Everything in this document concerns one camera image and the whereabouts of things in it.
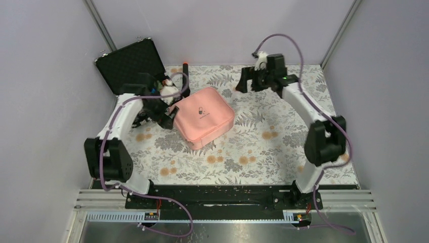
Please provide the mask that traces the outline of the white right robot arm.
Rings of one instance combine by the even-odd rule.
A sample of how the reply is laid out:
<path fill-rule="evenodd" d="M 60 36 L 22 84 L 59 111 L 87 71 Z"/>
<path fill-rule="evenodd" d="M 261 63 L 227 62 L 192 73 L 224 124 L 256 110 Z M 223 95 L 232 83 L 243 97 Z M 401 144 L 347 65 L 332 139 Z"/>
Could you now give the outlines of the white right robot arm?
<path fill-rule="evenodd" d="M 343 131 L 346 121 L 341 116 L 331 116 L 319 107 L 315 100 L 303 90 L 301 81 L 294 74 L 288 74 L 282 54 L 253 53 L 256 63 L 241 70 L 236 90 L 247 93 L 248 80 L 254 92 L 271 89 L 289 103 L 308 127 L 304 143 L 306 163 L 297 176 L 294 186 L 297 191 L 290 195 L 291 204 L 298 209 L 310 202 L 309 193 L 319 184 L 324 168 L 332 165 L 346 151 Z"/>

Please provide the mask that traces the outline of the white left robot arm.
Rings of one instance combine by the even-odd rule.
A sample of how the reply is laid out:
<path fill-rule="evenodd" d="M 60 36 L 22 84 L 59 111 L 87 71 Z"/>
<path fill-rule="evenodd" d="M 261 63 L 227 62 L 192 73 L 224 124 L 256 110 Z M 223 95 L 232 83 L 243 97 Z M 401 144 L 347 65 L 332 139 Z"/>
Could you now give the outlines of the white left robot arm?
<path fill-rule="evenodd" d="M 170 77 L 166 85 L 148 73 L 139 73 L 135 84 L 123 84 L 113 113 L 95 138 L 87 138 L 84 151 L 90 175 L 100 179 L 102 188 L 109 191 L 121 188 L 138 195 L 145 208 L 156 204 L 157 195 L 150 190 L 150 180 L 134 172 L 133 160 L 124 145 L 124 139 L 140 112 L 163 129 L 171 130 L 179 108 L 170 109 L 176 98 L 189 89 L 189 76 L 182 72 L 182 89 Z"/>

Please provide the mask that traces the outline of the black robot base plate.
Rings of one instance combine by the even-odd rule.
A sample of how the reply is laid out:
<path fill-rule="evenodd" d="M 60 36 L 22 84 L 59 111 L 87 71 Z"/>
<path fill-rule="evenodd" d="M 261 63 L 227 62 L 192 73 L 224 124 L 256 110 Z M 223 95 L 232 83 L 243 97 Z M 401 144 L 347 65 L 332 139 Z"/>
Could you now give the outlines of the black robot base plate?
<path fill-rule="evenodd" d="M 154 210 L 161 220 L 277 220 L 283 211 L 322 209 L 319 192 L 292 185 L 151 185 L 149 198 L 127 195 L 126 209 Z"/>

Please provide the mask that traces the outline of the pink medicine kit bag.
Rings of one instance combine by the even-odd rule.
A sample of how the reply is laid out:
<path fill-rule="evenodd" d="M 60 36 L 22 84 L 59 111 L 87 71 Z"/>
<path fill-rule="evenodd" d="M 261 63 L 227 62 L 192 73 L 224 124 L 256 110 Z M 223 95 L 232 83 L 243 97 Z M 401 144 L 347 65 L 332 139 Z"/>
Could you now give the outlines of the pink medicine kit bag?
<path fill-rule="evenodd" d="M 198 150 L 233 127 L 235 111 L 214 88 L 207 87 L 173 104 L 174 127 L 188 147 Z"/>

